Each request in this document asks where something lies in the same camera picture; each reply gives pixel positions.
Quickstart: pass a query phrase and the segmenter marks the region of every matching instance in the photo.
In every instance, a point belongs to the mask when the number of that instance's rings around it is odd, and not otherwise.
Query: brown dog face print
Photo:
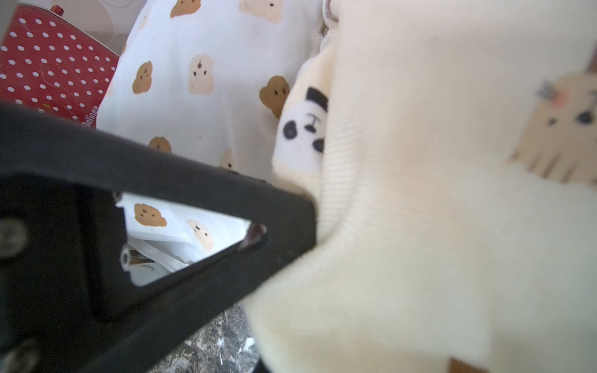
[[[284,0],[240,0],[238,10],[278,23],[282,20]]]
[[[597,53],[585,73],[546,83],[509,163],[560,183],[597,188]]]
[[[164,153],[172,154],[172,146],[170,146],[170,142],[166,140],[165,137],[154,137],[149,142],[149,147],[151,149],[160,150]]]
[[[151,73],[153,72],[153,65],[151,61],[147,61],[137,70],[137,76],[133,82],[133,93],[140,94],[149,91],[151,88]]]
[[[214,62],[206,54],[194,56],[189,66],[188,89],[191,94],[210,94],[214,91]]]
[[[290,86],[283,76],[274,76],[269,79],[267,85],[259,91],[259,99],[272,111],[276,118],[280,119],[282,108],[290,93]]]
[[[165,227],[168,224],[158,209],[143,204],[135,204],[135,220],[148,227]]]
[[[201,224],[196,220],[189,219],[187,221],[189,226],[193,230],[195,234],[195,238],[197,241],[207,250],[211,251],[214,249],[214,239],[211,237],[211,232],[205,227],[205,225]]]
[[[170,18],[193,14],[201,8],[201,0],[177,0],[170,11]]]

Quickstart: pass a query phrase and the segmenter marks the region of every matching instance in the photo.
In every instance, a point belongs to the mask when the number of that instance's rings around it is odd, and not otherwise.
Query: cream knit fabric
[[[552,157],[507,164],[541,83],[585,70],[596,15],[594,0],[338,6],[319,243],[245,301],[272,371],[444,373],[449,356],[597,371],[597,190],[542,178]]]

